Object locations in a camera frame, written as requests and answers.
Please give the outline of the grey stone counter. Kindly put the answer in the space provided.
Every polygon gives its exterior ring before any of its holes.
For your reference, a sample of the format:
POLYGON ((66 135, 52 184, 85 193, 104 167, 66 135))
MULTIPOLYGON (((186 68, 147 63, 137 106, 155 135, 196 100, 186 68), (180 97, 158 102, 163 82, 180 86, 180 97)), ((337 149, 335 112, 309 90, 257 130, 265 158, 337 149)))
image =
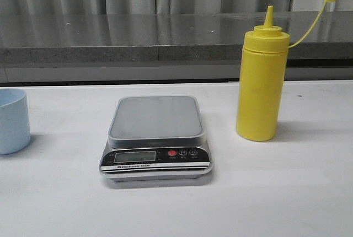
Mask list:
MULTIPOLYGON (((1 16, 1 86, 238 81, 265 13, 1 16)), ((289 49, 286 80, 352 79, 352 12, 289 49)))

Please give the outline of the light blue plastic cup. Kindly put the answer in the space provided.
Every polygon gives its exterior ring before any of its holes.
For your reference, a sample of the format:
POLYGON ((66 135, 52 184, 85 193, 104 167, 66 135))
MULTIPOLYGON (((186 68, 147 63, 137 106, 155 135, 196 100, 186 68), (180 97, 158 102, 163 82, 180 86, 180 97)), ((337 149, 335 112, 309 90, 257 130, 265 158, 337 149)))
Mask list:
POLYGON ((26 92, 1 89, 1 155, 15 153, 30 143, 26 92))

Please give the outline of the yellow squeeze bottle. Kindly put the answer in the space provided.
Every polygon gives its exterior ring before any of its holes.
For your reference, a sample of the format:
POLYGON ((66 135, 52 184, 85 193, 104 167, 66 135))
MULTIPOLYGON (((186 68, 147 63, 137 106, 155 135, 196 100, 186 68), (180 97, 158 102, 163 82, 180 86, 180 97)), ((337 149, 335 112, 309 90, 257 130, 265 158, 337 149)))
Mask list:
POLYGON ((264 23, 245 33, 239 77, 237 133, 268 141, 276 133, 290 35, 273 24, 273 6, 264 23))

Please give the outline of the digital kitchen scale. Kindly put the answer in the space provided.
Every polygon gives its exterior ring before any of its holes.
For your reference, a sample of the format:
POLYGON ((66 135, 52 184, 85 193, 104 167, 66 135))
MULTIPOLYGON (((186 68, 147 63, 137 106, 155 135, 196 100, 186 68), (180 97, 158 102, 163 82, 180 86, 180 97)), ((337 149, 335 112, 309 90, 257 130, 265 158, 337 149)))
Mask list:
POLYGON ((99 164, 104 177, 113 181, 193 179, 212 167, 195 97, 119 100, 99 164))

